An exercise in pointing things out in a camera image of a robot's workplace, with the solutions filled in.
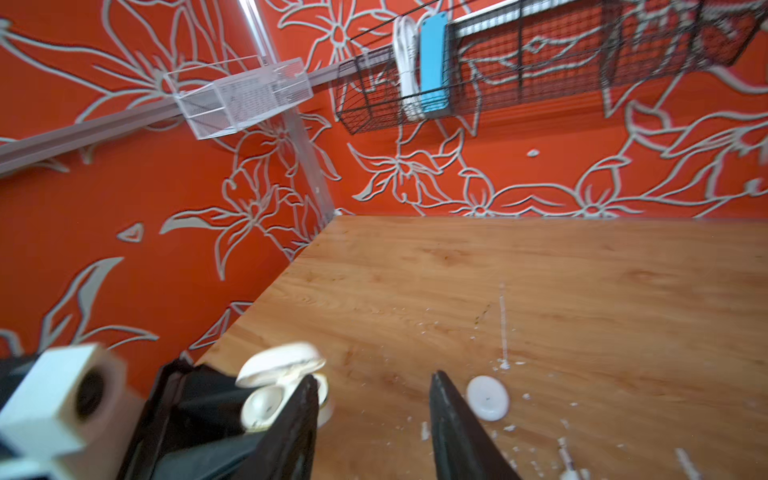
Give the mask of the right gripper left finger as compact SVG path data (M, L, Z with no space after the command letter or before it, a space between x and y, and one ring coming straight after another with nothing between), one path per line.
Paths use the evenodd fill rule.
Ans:
M310 479L319 413L317 380L305 376L232 479Z

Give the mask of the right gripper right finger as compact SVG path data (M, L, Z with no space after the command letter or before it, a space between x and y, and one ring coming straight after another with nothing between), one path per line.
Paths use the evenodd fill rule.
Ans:
M521 479L442 370L431 377L429 406L438 479Z

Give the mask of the white earbud charging case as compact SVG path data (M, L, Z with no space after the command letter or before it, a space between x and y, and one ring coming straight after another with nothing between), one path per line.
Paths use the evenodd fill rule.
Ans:
M318 426L325 425L334 411L328 378L320 373L325 364L325 357L309 342L272 347L249 358L235 380L238 388L251 389L240 412L243 429L268 430L305 376L318 383Z

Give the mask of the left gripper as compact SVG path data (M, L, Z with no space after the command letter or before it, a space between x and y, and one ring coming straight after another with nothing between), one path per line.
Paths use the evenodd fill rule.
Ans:
M119 479L274 479L241 411L254 388L207 366L161 367L134 430Z

